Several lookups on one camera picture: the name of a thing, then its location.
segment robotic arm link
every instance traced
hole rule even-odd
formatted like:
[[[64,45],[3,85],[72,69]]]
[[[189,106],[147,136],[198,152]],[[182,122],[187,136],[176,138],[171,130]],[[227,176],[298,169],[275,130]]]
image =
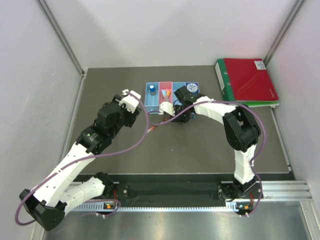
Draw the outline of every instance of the robotic arm link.
[[[141,110],[138,108],[141,96],[128,90],[122,96],[115,95],[97,113],[94,123],[82,131],[70,151],[49,176],[46,184],[39,187],[24,203],[26,211],[46,230],[54,229],[73,208],[95,197],[109,198],[114,190],[113,181],[107,174],[99,172],[87,182],[68,188],[77,175],[99,155],[116,137],[122,127],[132,127]],[[224,125],[228,143],[234,149],[234,185],[237,195],[245,194],[255,183],[255,174],[250,160],[254,156],[261,130],[250,112],[242,107],[214,103],[202,93],[191,94],[184,86],[174,93],[181,105],[163,102],[160,114],[168,113],[173,122],[185,124],[191,114],[205,115]],[[76,162],[77,159],[89,159]],[[30,190],[25,189],[19,198],[23,200]]]
[[[105,173],[97,173],[87,182],[67,190],[76,176],[95,158],[79,161],[66,166],[74,160],[100,154],[107,148],[120,129],[132,127],[141,111],[138,100],[125,94],[115,95],[111,102],[105,103],[98,111],[94,123],[82,131],[76,142],[72,145],[66,157],[50,173],[57,175],[42,185],[24,203],[26,211],[46,230],[54,229],[76,206],[94,197],[103,195],[108,198],[112,194],[113,182]],[[141,96],[130,93],[138,99]],[[25,189],[20,194],[22,200],[30,190]]]

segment red binder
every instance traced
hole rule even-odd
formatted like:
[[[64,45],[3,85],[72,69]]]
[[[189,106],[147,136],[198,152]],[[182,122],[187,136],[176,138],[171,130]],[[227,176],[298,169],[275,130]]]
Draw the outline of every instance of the red binder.
[[[278,101],[278,95],[261,58],[224,58],[237,101]]]

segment gray floor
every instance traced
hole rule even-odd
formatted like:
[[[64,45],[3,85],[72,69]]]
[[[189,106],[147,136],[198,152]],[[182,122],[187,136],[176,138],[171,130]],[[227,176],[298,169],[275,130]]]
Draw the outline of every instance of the gray floor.
[[[146,82],[199,82],[200,92],[221,100],[222,95],[213,66],[90,68],[77,112],[71,143],[91,125],[97,111],[115,94],[130,89],[145,99]],[[255,161],[258,172],[288,172],[281,144],[268,107],[254,108],[267,130],[266,147]],[[159,122],[162,116],[151,116]],[[143,134],[146,120],[142,114],[132,128],[123,128],[104,152],[126,149]],[[89,164],[83,174],[96,172],[122,174],[150,173],[232,173],[234,152],[229,146],[223,126],[204,116],[188,124],[169,123],[148,134],[142,144],[118,156],[99,158]]]
[[[262,202],[249,218],[231,212],[119,212],[103,220],[71,212],[45,240],[310,240],[299,202]],[[62,233],[54,234],[65,226]]]

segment white panel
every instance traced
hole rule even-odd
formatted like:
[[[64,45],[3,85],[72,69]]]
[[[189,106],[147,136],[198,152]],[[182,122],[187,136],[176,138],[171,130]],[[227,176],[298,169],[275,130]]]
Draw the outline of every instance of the white panel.
[[[261,57],[295,0],[47,0],[84,68]]]
[[[304,4],[268,69],[280,98],[276,108],[293,165],[320,210],[320,1]]]
[[[36,1],[2,1],[0,14],[0,233],[29,239],[18,226],[23,189],[56,166],[80,75]],[[31,217],[21,211],[21,221]]]

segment white label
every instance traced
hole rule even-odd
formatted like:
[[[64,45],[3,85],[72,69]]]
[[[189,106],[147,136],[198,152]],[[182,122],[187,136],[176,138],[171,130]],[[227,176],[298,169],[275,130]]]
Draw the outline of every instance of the white label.
[[[258,69],[258,70],[266,70],[266,66],[264,64],[264,61],[254,61],[254,64],[256,66],[256,69]]]
[[[225,88],[225,83],[224,83],[224,79],[222,78],[222,74],[221,74],[221,71],[220,71],[219,63],[215,64],[215,71],[216,71],[216,75],[218,76],[218,80],[219,80],[221,91],[223,91],[224,88]]]
[[[198,91],[198,86],[194,83],[189,83],[187,86],[186,86],[186,89],[189,90],[189,92],[191,93],[195,93],[196,91]]]

